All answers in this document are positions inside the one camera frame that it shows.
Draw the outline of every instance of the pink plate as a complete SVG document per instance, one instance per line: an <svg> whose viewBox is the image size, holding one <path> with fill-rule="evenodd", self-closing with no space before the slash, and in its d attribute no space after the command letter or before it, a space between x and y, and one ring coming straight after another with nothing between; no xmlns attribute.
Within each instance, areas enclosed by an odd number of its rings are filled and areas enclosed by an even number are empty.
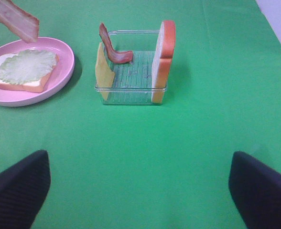
<svg viewBox="0 0 281 229"><path fill-rule="evenodd" d="M0 56L6 53L17 53L25 49L50 50L56 53L60 61L54 68L41 93L26 91L7 91L0 89L1 106L25 106L37 103L60 91L71 78L75 58L72 49L63 41L50 37L39 37L36 43L25 43L22 40L11 42L0 47Z"/></svg>

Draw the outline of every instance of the sandwich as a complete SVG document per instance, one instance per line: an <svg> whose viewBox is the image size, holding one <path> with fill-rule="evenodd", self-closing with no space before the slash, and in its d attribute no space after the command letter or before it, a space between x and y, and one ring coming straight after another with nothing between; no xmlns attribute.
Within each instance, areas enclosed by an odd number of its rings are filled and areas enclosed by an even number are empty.
<svg viewBox="0 0 281 229"><path fill-rule="evenodd" d="M0 56L0 89L43 92L59 57L47 50L24 50Z"/></svg>

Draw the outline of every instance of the plate rim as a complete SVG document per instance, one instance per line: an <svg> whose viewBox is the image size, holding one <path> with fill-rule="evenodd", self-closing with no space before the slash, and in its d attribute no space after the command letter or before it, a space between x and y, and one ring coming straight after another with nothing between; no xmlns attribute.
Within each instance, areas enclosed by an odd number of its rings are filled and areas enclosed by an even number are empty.
<svg viewBox="0 0 281 229"><path fill-rule="evenodd" d="M72 61L69 62L70 66L68 67L67 74L56 85L54 85L52 88L50 88L48 90L45 90L41 93L35 93L36 94L35 96L31 96L29 98L12 100L12 101L0 100L1 106L25 106L25 105L31 105L34 103L38 103L42 100L45 100L45 99L51 97L52 95L54 95L55 93L60 91L68 83L69 79L71 78L73 71L74 71L74 67L75 67L75 55L74 55L74 52L71 49L71 47L64 41L61 41L59 39L52 38L52 37L38 37L38 40L47 40L47 41L58 42L58 43L63 44L67 48L66 51L67 51L67 53L69 53L69 55L71 56L71 59L72 59ZM23 42L23 41L16 40L16 41L9 42L7 44L0 46L0 50L5 48L6 46L10 46L10 45L12 45L14 43L18 43L18 42ZM41 47L52 48L52 46L48 46L48 45L43 45Z"/></svg>

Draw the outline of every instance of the toast slice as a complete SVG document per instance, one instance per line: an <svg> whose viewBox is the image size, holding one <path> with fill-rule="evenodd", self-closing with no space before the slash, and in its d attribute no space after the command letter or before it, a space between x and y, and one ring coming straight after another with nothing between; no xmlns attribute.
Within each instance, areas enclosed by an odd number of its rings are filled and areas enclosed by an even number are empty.
<svg viewBox="0 0 281 229"><path fill-rule="evenodd" d="M175 23L171 20L162 22L152 62L152 88L164 88L167 84L175 46ZM162 103L164 92L153 92L151 101Z"/></svg>
<svg viewBox="0 0 281 229"><path fill-rule="evenodd" d="M0 56L0 66L1 64L9 57L13 57L17 55L17 53L7 53L2 56ZM56 55L56 62L59 62L59 57ZM40 80L37 81L32 81L24 84L11 84L4 82L3 80L0 79L0 89L2 90L10 90L10 91L28 91L28 92L34 92L34 93L41 93L44 90L44 86L49 80L49 77L55 68L56 65L52 67L52 70L43 76Z"/></svg>

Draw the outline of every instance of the bacon strip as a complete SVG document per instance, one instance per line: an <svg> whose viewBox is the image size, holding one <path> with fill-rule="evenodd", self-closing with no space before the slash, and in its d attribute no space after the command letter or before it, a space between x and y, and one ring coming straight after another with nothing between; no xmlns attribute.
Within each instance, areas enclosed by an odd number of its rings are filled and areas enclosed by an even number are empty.
<svg viewBox="0 0 281 229"><path fill-rule="evenodd" d="M118 52L113 49L110 37L108 36L108 31L103 23L99 26L99 35L107 49L108 58L113 63L126 63L133 60L132 51Z"/></svg>
<svg viewBox="0 0 281 229"><path fill-rule="evenodd" d="M39 20L11 0L0 0L0 22L26 43L37 41Z"/></svg>

